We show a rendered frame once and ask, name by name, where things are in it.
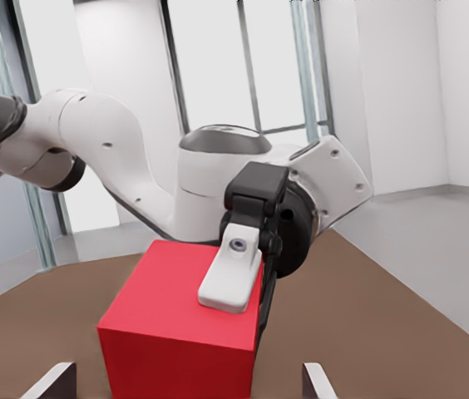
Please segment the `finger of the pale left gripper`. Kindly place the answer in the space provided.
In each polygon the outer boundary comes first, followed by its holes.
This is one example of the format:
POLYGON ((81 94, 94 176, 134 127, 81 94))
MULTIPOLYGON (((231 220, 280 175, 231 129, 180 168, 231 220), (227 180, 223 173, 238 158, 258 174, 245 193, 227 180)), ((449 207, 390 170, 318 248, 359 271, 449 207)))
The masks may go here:
POLYGON ((267 327, 269 313, 273 302, 274 290, 277 281, 277 271, 274 266, 274 257, 267 258, 264 262, 264 276, 262 284, 262 293, 259 305, 259 320, 257 328, 257 337, 255 344, 255 356, 257 356, 264 330, 267 327))
POLYGON ((259 272, 259 229, 227 224, 220 248, 198 290, 198 302, 227 313, 243 313, 259 272))

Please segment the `red wooden cube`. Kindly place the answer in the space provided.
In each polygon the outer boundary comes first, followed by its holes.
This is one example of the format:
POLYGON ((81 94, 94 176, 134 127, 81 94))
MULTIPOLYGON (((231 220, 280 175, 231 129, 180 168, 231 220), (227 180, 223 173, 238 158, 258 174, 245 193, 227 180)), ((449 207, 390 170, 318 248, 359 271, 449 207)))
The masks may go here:
POLYGON ((250 399, 260 282, 244 313, 198 288, 218 249, 156 240, 97 325, 113 399, 250 399))

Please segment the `pale right gripper right finger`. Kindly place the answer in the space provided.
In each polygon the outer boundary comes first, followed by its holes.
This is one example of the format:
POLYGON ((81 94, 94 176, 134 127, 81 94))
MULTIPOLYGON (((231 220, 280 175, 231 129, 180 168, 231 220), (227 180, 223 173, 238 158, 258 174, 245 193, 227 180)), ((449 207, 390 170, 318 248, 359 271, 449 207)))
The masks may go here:
POLYGON ((337 399, 323 367, 316 362, 305 362, 302 366, 303 399, 337 399))

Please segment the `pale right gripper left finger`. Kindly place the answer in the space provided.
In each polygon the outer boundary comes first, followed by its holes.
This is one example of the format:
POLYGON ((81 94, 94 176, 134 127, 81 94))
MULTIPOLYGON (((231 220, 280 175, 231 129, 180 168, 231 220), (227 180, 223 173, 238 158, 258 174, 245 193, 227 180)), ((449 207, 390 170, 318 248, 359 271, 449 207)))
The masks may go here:
POLYGON ((77 365, 74 362, 59 362, 20 399, 77 399, 77 365))

